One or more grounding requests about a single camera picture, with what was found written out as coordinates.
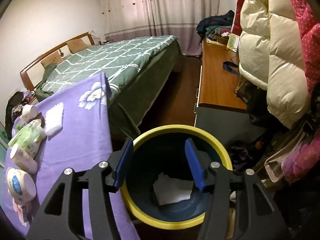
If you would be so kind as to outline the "white tissue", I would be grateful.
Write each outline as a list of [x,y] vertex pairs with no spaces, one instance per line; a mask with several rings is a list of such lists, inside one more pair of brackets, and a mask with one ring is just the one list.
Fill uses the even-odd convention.
[[159,205],[168,205],[189,200],[193,185],[193,181],[170,178],[161,173],[153,184],[153,190]]

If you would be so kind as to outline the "yellow rim trash bin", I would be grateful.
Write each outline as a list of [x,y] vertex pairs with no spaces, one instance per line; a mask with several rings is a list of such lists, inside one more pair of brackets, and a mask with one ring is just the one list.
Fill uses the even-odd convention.
[[189,199],[161,205],[153,188],[158,178],[168,176],[162,191],[172,184],[192,182],[184,146],[192,139],[197,149],[208,153],[211,161],[231,170],[232,163],[224,146],[211,134],[187,125],[166,125],[151,129],[133,141],[133,154],[127,166],[121,195],[127,209],[140,221],[164,230],[182,230],[204,221],[209,194],[192,186]]

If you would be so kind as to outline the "purple floral tablecloth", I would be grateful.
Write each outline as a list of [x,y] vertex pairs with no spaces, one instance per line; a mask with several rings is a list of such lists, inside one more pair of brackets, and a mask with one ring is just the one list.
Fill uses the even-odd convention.
[[111,90],[107,77],[101,73],[83,79],[36,104],[39,112],[45,115],[54,105],[63,103],[62,129],[41,142],[35,157],[38,171],[33,181],[37,195],[31,202],[29,220],[25,225],[15,210],[7,180],[2,179],[1,208],[13,232],[5,232],[4,223],[1,223],[1,239],[15,239],[16,235],[26,238],[45,196],[66,168],[80,172],[108,159],[113,151],[108,123],[109,96]]

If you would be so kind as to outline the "white folded napkin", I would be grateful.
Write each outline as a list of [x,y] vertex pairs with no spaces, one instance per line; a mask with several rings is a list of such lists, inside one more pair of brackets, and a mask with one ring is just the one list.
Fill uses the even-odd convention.
[[55,104],[50,108],[45,115],[44,131],[48,137],[53,136],[55,133],[62,129],[63,125],[63,102]]

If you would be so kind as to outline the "white paper cup blue print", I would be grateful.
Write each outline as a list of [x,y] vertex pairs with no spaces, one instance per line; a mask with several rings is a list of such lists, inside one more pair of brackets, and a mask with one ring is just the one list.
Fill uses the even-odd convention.
[[8,190],[18,205],[25,206],[37,194],[35,183],[27,172],[9,167],[6,171]]

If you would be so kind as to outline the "green tissue pack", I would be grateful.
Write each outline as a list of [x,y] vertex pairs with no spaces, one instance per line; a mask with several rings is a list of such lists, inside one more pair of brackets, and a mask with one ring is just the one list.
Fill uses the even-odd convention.
[[46,134],[42,128],[42,120],[35,119],[21,128],[21,130],[19,130],[9,141],[8,146],[12,148],[17,144],[32,158],[35,158],[39,151],[40,144],[45,138]]

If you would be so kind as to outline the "wooden desk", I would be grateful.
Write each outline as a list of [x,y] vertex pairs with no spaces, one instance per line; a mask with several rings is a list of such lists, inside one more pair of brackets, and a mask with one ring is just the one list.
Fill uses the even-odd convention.
[[237,53],[220,43],[202,42],[202,65],[194,107],[195,123],[200,120],[201,109],[217,109],[245,113],[246,104],[235,96],[238,75],[223,69],[225,61],[239,63]]

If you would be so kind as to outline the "green plaid bed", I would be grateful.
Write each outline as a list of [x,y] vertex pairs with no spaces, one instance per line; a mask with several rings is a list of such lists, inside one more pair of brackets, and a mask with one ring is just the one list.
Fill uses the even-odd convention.
[[177,38],[146,36],[88,48],[51,63],[35,91],[38,101],[104,73],[111,90],[108,119],[114,137],[135,139],[181,55]]

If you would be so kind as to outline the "wooden headboard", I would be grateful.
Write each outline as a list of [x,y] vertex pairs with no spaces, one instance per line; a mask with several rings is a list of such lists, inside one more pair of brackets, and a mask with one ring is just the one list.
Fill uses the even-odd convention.
[[48,63],[50,62],[47,58],[52,58],[51,55],[53,54],[56,58],[57,54],[59,54],[60,58],[64,58],[67,55],[71,53],[69,50],[67,43],[72,40],[78,40],[81,39],[85,44],[88,46],[95,45],[94,39],[92,35],[89,32],[80,34],[74,38],[71,38],[65,42],[62,42],[61,44],[55,46],[54,48],[50,49],[49,51],[45,52],[44,54],[40,55],[38,58],[36,58],[34,61],[29,63],[26,67],[24,67],[20,71],[20,77],[23,82],[24,87],[32,91],[34,90],[42,80],[45,67],[41,63],[43,60]]

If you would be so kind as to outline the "brown pillow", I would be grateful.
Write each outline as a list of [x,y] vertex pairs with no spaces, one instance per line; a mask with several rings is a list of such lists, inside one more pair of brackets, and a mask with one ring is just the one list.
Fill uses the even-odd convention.
[[44,68],[48,67],[51,64],[60,64],[64,59],[59,55],[59,53],[51,54],[41,61],[41,64]]
[[68,49],[72,54],[85,50],[89,47],[81,38],[72,39],[66,42]]

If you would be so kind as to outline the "cream puffer jacket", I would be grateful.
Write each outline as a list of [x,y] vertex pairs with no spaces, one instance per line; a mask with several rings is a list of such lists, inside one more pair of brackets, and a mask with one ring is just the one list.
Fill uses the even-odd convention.
[[291,128],[310,96],[296,16],[290,0],[244,0],[240,12],[240,74],[267,92],[267,110]]

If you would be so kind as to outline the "brown pillow right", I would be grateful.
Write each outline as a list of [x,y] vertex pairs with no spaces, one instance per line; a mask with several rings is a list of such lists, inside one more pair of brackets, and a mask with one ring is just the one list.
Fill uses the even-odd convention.
[[68,49],[72,54],[85,50],[89,47],[81,38],[72,39],[66,42]]

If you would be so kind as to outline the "pile of clothes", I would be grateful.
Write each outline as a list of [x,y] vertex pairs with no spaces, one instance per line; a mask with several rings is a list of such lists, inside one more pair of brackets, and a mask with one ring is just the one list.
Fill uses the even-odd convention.
[[234,11],[229,10],[224,15],[210,16],[202,19],[196,27],[196,32],[200,36],[201,41],[206,37],[207,34],[214,35],[219,28],[231,28],[234,16]]

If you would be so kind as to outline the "pink white curtain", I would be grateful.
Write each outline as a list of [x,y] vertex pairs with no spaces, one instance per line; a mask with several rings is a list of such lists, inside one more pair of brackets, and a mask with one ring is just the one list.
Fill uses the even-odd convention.
[[201,53],[196,27],[218,13],[219,0],[101,0],[105,38],[173,35],[184,55]]

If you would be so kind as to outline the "pink dotted jacket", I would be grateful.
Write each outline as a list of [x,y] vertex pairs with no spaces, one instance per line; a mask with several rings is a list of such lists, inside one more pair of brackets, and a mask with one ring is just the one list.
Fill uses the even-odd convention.
[[319,83],[319,21],[306,0],[290,0],[299,27],[308,92]]

